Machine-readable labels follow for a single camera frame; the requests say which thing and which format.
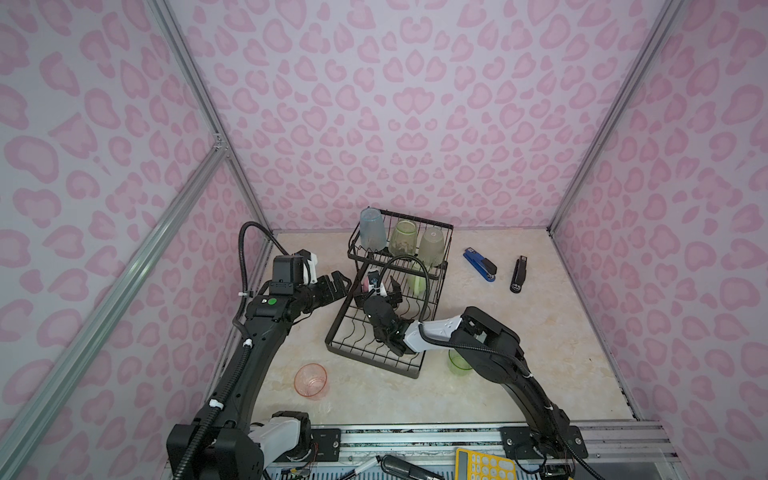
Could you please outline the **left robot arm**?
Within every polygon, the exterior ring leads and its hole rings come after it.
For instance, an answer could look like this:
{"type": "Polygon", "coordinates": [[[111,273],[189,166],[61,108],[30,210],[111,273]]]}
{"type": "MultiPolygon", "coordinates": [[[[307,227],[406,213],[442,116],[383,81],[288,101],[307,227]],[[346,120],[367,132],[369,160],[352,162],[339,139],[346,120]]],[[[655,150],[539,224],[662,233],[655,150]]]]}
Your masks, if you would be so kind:
{"type": "Polygon", "coordinates": [[[339,271],[314,284],[263,286],[244,308],[243,339],[205,405],[175,425],[166,449],[175,479],[261,479],[281,457],[312,459],[309,414],[279,411],[254,426],[252,413],[270,365],[298,319],[347,296],[339,271]]]}

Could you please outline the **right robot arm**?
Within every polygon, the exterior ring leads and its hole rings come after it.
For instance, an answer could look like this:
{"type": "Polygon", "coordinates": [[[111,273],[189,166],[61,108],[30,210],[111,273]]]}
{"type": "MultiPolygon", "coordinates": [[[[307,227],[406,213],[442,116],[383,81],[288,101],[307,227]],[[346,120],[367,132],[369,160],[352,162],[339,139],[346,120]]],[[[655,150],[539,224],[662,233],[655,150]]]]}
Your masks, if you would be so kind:
{"type": "Polygon", "coordinates": [[[396,312],[398,305],[392,292],[364,295],[364,316],[377,342],[397,356],[436,349],[457,352],[479,376],[505,389],[523,413],[529,437],[540,453],[583,461],[568,439],[568,415],[550,400],[534,377],[513,330],[475,306],[458,316],[424,322],[404,319],[396,312]]]}

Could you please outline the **teal textured plastic cup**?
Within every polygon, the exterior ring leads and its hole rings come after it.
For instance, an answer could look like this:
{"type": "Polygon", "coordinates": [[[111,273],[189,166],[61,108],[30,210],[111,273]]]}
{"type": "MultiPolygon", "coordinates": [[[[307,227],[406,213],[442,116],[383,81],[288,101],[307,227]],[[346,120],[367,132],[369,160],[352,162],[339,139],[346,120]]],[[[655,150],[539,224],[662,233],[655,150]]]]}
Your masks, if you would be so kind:
{"type": "Polygon", "coordinates": [[[380,210],[368,207],[360,213],[360,245],[363,249],[378,252],[387,245],[387,230],[380,210]]]}

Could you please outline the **light green transparent cup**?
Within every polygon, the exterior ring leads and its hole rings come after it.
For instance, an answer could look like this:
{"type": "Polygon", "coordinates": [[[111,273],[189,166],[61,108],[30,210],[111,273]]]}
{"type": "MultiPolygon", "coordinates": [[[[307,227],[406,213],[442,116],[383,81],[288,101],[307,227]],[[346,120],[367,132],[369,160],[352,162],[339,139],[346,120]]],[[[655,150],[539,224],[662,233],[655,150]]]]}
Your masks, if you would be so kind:
{"type": "Polygon", "coordinates": [[[418,240],[418,226],[411,220],[400,220],[393,230],[388,249],[393,257],[415,255],[418,240]]]}

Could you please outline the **pale green frosted cup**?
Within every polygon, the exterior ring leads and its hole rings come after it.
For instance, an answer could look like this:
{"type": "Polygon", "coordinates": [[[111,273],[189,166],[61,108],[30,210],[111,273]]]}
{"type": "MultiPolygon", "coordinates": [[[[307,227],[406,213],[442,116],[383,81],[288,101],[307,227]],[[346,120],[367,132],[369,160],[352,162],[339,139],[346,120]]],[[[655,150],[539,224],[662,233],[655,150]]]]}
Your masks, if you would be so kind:
{"type": "Polygon", "coordinates": [[[428,226],[419,242],[418,258],[429,268],[437,267],[444,260],[445,248],[444,229],[438,226],[428,226]]]}

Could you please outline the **white mug green handle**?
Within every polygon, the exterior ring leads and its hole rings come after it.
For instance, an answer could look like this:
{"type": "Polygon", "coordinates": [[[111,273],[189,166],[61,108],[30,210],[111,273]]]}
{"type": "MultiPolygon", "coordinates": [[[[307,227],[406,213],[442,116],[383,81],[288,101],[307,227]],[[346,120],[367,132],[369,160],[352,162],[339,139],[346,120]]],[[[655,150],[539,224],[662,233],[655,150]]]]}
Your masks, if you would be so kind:
{"type": "Polygon", "coordinates": [[[409,274],[407,276],[407,285],[413,297],[423,297],[428,290],[428,278],[424,275],[409,274]]]}

